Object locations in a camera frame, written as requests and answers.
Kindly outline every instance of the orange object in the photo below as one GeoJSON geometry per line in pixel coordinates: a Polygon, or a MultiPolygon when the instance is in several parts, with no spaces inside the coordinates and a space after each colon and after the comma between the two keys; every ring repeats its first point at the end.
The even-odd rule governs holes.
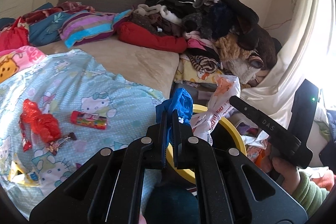
{"type": "Polygon", "coordinates": [[[331,189],[335,185],[336,176],[334,175],[333,171],[327,170],[323,177],[319,179],[311,179],[313,182],[317,184],[320,188],[326,188],[327,191],[331,191],[331,189]]]}
{"type": "Polygon", "coordinates": [[[42,114],[35,102],[29,99],[23,102],[22,122],[29,123],[33,133],[40,135],[45,143],[61,137],[58,120],[52,114],[42,114]]]}
{"type": "Polygon", "coordinates": [[[266,157],[265,150],[262,150],[260,152],[259,156],[257,157],[257,159],[255,160],[255,165],[258,166],[259,168],[261,168],[261,161],[265,157],[266,157]]]}

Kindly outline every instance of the black device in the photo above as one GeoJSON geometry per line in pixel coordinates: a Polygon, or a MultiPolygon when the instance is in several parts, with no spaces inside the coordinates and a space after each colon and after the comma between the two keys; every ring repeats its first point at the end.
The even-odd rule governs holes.
{"type": "MultiPolygon", "coordinates": [[[[272,150],[276,148],[282,158],[305,169],[313,157],[312,151],[307,147],[307,140],[315,116],[318,95],[319,89],[305,79],[295,92],[288,129],[237,96],[230,98],[230,104],[269,135],[268,141],[272,144],[272,150]]],[[[274,169],[270,176],[278,183],[282,180],[274,169]]]]}
{"type": "MultiPolygon", "coordinates": [[[[31,212],[33,224],[137,224],[145,168],[165,166],[167,113],[128,148],[103,148],[31,212]]],[[[303,224],[305,210],[236,148],[212,148],[173,112],[174,164],[194,169],[201,224],[303,224]]]]}

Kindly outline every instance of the red cushion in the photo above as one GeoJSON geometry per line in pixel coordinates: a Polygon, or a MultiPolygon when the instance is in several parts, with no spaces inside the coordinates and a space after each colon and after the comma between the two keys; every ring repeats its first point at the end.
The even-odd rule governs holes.
{"type": "Polygon", "coordinates": [[[187,42],[183,37],[176,38],[169,35],[159,37],[133,22],[123,22],[118,34],[120,41],[155,50],[182,53],[187,48],[187,42]]]}

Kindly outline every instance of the beige mattress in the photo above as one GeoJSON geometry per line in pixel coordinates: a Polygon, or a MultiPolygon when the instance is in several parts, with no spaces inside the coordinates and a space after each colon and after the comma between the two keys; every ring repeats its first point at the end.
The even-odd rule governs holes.
{"type": "MultiPolygon", "coordinates": [[[[108,71],[119,73],[129,81],[160,90],[166,98],[169,98],[179,64],[179,54],[127,44],[119,41],[117,36],[71,49],[73,48],[79,48],[92,55],[108,71]]],[[[69,51],[63,41],[39,49],[48,55],[69,51]]]]}

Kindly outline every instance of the hello kitty bedsheet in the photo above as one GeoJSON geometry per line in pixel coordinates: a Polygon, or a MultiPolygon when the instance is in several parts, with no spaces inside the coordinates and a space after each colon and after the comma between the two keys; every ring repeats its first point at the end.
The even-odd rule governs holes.
{"type": "MultiPolygon", "coordinates": [[[[155,106],[163,100],[161,92],[106,71],[81,50],[47,56],[39,64],[0,84],[2,187],[20,212],[29,218],[34,206],[98,150],[103,147],[124,148],[144,136],[147,127],[155,124],[155,106]],[[37,102],[43,113],[53,114],[59,121],[62,134],[74,132],[77,140],[65,143],[54,156],[38,135],[27,130],[33,148],[23,152],[18,122],[26,98],[37,102]],[[106,116],[107,129],[70,123],[73,110],[106,116]],[[21,162],[37,187],[8,180],[15,165],[12,164],[14,159],[21,162]]],[[[159,170],[146,170],[142,207],[160,179],[159,170]]]]}

